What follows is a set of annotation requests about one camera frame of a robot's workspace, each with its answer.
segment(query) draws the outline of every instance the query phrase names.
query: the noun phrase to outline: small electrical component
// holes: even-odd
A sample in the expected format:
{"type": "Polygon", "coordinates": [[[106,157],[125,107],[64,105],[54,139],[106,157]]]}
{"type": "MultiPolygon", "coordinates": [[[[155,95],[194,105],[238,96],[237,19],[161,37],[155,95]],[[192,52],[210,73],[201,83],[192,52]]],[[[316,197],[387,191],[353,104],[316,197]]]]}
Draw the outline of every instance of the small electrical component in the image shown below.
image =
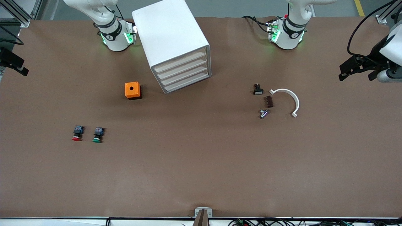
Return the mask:
{"type": "Polygon", "coordinates": [[[84,133],[84,128],[82,125],[76,125],[74,128],[74,136],[72,138],[73,141],[80,141],[81,135],[84,133]]]}
{"type": "Polygon", "coordinates": [[[261,89],[260,84],[258,84],[258,83],[254,84],[253,94],[254,95],[262,95],[263,93],[264,93],[264,90],[261,89]]]}
{"type": "Polygon", "coordinates": [[[269,110],[260,110],[260,119],[265,118],[265,116],[267,116],[269,114],[269,110]]]}
{"type": "Polygon", "coordinates": [[[141,85],[139,82],[127,82],[124,90],[125,96],[129,100],[138,100],[142,98],[141,85]]]}
{"type": "Polygon", "coordinates": [[[267,106],[268,106],[268,108],[274,106],[274,102],[272,101],[272,96],[267,96],[267,106]]]}
{"type": "Polygon", "coordinates": [[[95,143],[102,143],[102,137],[103,137],[103,134],[104,134],[104,133],[105,133],[105,129],[104,129],[104,128],[102,128],[102,127],[96,127],[95,133],[94,133],[95,137],[92,139],[92,142],[95,142],[95,143]]]}

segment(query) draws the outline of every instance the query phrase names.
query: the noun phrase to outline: wire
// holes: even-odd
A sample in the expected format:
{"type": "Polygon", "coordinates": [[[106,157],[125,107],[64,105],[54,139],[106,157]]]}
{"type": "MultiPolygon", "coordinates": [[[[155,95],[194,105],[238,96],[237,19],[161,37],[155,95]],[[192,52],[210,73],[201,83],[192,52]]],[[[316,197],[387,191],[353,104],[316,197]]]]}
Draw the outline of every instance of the wire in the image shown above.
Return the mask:
{"type": "MultiPolygon", "coordinates": [[[[286,16],[289,16],[289,10],[290,10],[290,5],[289,5],[289,3],[288,3],[288,4],[287,4],[287,14],[286,14],[286,16]]],[[[286,18],[285,18],[284,16],[282,16],[282,17],[277,16],[277,18],[280,19],[281,21],[285,21],[285,20],[286,20],[286,18]]]]}
{"type": "Polygon", "coordinates": [[[228,226],[230,226],[230,225],[231,225],[231,223],[233,223],[233,222],[235,222],[235,221],[236,221],[236,220],[233,220],[233,221],[229,222],[228,226]]]}
{"type": "Polygon", "coordinates": [[[379,65],[377,62],[373,61],[372,59],[368,58],[368,57],[365,56],[365,55],[361,55],[361,54],[357,54],[357,53],[352,53],[352,52],[350,51],[351,42],[352,42],[353,36],[355,35],[356,31],[357,31],[357,30],[359,29],[359,27],[364,23],[364,21],[366,21],[366,20],[367,20],[370,16],[372,16],[374,13],[376,13],[376,12],[378,12],[379,10],[381,10],[381,9],[383,9],[383,8],[385,8],[385,7],[387,7],[387,6],[390,5],[390,4],[391,4],[391,5],[394,4],[396,1],[398,1],[398,0],[392,0],[392,1],[390,1],[389,3],[387,3],[387,4],[385,4],[385,5],[381,6],[381,7],[379,7],[378,9],[374,10],[373,12],[371,12],[370,14],[368,14],[368,15],[357,25],[357,27],[356,27],[355,30],[353,31],[351,37],[349,38],[349,42],[348,42],[348,46],[347,46],[347,51],[348,51],[348,53],[349,53],[350,55],[352,55],[352,56],[357,56],[357,57],[361,57],[361,58],[365,58],[366,60],[369,60],[369,61],[373,62],[375,65],[379,65]]]}
{"type": "MultiPolygon", "coordinates": [[[[105,8],[109,11],[109,12],[111,12],[111,13],[115,13],[115,11],[114,10],[110,10],[109,8],[107,8],[106,6],[105,6],[105,8]]],[[[122,19],[123,20],[123,16],[116,16],[117,18],[120,18],[120,19],[122,19]]]]}
{"type": "Polygon", "coordinates": [[[19,42],[16,42],[14,40],[0,38],[0,42],[4,41],[4,42],[12,43],[12,44],[15,44],[15,45],[24,45],[24,42],[21,39],[19,39],[17,36],[15,36],[13,33],[11,33],[9,30],[5,29],[1,25],[0,25],[0,28],[3,29],[5,32],[7,32],[8,34],[10,34],[11,36],[13,36],[14,38],[16,38],[19,41],[19,42]]]}
{"type": "Polygon", "coordinates": [[[353,36],[355,35],[356,31],[360,28],[360,26],[364,23],[364,21],[366,21],[370,16],[372,16],[372,15],[373,15],[374,13],[376,13],[377,11],[379,11],[379,10],[381,10],[381,9],[383,9],[383,8],[385,8],[385,7],[387,7],[389,4],[395,3],[396,1],[398,1],[398,0],[392,0],[391,2],[389,2],[389,3],[387,3],[387,4],[385,4],[385,5],[381,6],[381,7],[379,7],[379,8],[376,9],[376,10],[374,10],[373,12],[371,12],[370,14],[368,14],[368,15],[357,25],[357,27],[356,27],[355,30],[353,31],[351,37],[349,38],[349,42],[348,42],[347,51],[348,51],[348,53],[349,53],[350,55],[362,56],[361,54],[352,53],[352,52],[350,51],[350,47],[351,47],[351,42],[352,42],[353,36]]]}
{"type": "Polygon", "coordinates": [[[256,23],[257,23],[257,25],[258,25],[258,26],[261,28],[261,30],[263,30],[263,31],[265,31],[265,32],[267,32],[267,33],[273,34],[273,32],[272,32],[272,31],[267,31],[267,30],[265,30],[263,27],[261,27],[261,25],[266,26],[266,25],[267,25],[267,23],[263,23],[263,22],[258,21],[258,20],[257,20],[257,18],[255,18],[255,16],[254,16],[254,17],[250,17],[250,16],[243,16],[242,18],[250,18],[250,19],[252,19],[254,22],[256,22],[256,23]]]}
{"type": "Polygon", "coordinates": [[[105,226],[110,226],[110,217],[106,219],[106,224],[105,226]]]}
{"type": "Polygon", "coordinates": [[[117,10],[119,11],[119,13],[120,13],[120,17],[121,17],[121,19],[123,19],[123,14],[121,14],[121,11],[120,11],[120,9],[119,9],[119,7],[117,6],[117,4],[116,4],[116,8],[117,8],[117,10]]]}
{"type": "Polygon", "coordinates": [[[256,226],[253,222],[249,221],[249,220],[245,220],[246,223],[249,223],[250,226],[256,226]]]}
{"type": "Polygon", "coordinates": [[[390,10],[389,12],[388,12],[388,14],[386,14],[385,16],[384,16],[384,18],[386,18],[387,16],[389,16],[400,4],[402,3],[402,1],[400,1],[398,4],[396,4],[396,6],[392,9],[392,10],[390,10]]]}
{"type": "Polygon", "coordinates": [[[382,12],[378,17],[381,17],[389,8],[391,8],[392,5],[393,5],[393,4],[389,5],[389,6],[384,10],[384,12],[382,12]]]}
{"type": "Polygon", "coordinates": [[[395,17],[393,18],[395,24],[398,23],[399,14],[401,14],[401,12],[402,12],[402,7],[398,9],[398,11],[395,14],[395,17]]]}

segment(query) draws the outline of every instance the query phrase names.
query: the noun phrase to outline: white clamp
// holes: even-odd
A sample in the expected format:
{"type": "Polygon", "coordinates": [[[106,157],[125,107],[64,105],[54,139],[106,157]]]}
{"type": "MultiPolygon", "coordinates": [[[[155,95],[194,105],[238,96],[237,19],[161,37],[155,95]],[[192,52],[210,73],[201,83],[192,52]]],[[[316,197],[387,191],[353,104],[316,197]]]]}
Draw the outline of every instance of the white clamp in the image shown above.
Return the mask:
{"type": "Polygon", "coordinates": [[[299,110],[300,101],[299,101],[299,98],[296,96],[296,94],[295,94],[294,92],[292,92],[292,91],[290,91],[290,90],[288,90],[288,89],[277,89],[277,90],[275,90],[275,91],[270,90],[269,92],[270,92],[272,95],[273,95],[274,93],[277,93],[277,92],[285,92],[285,93],[291,95],[291,96],[293,97],[293,99],[295,99],[295,102],[296,102],[296,109],[295,109],[294,112],[292,113],[292,116],[295,117],[295,118],[297,117],[296,112],[299,110]]]}

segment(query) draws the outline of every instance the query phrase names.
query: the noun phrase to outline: brown table surface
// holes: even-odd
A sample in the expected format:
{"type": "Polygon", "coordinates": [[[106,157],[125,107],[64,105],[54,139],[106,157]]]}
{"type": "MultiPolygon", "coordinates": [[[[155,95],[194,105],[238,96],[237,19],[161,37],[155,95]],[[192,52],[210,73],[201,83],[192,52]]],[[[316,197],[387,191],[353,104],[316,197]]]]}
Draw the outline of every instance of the brown table surface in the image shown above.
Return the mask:
{"type": "MultiPolygon", "coordinates": [[[[244,18],[197,18],[213,77],[163,94],[141,45],[104,46],[92,21],[32,21],[0,83],[0,216],[399,217],[402,84],[339,82],[361,18],[313,18],[285,51],[244,18]],[[143,99],[124,83],[143,84],[143,99]],[[265,119],[253,84],[273,95],[265,119]],[[83,141],[71,140],[75,125],[83,141]],[[102,144],[91,142],[105,127],[102,144]]],[[[368,20],[352,50],[388,34],[368,20]]]]}

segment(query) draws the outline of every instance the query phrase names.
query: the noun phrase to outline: metal frame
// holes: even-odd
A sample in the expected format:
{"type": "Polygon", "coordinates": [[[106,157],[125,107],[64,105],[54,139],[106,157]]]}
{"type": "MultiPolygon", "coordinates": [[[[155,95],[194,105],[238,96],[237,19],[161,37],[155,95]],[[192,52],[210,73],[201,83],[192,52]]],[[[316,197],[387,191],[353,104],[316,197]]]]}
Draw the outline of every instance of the metal frame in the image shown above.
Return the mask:
{"type": "Polygon", "coordinates": [[[376,15],[375,18],[379,24],[387,24],[386,18],[401,4],[401,1],[389,5],[380,15],[376,15]]]}
{"type": "MultiPolygon", "coordinates": [[[[25,226],[28,224],[26,220],[88,220],[89,222],[80,222],[83,224],[94,224],[90,223],[90,220],[102,220],[102,223],[96,223],[96,225],[105,225],[105,226],[127,226],[127,225],[137,225],[137,226],[190,226],[191,223],[193,226],[227,226],[228,223],[234,222],[236,219],[241,218],[242,220],[247,220],[257,224],[258,220],[266,220],[274,222],[274,217],[208,217],[208,209],[199,210],[197,217],[27,217],[27,218],[0,218],[0,224],[5,223],[5,225],[13,225],[13,226],[25,226]]],[[[384,218],[384,217],[275,217],[280,220],[287,220],[293,222],[295,225],[297,222],[305,222],[304,226],[313,226],[322,221],[358,221],[367,219],[367,222],[359,222],[354,224],[353,226],[374,226],[372,221],[382,221],[386,224],[386,226],[395,226],[396,223],[401,222],[401,218],[384,218]]]]}
{"type": "Polygon", "coordinates": [[[0,0],[0,4],[18,22],[21,23],[22,28],[29,27],[30,20],[32,20],[33,18],[23,8],[21,8],[21,6],[19,6],[14,0],[0,0]]]}

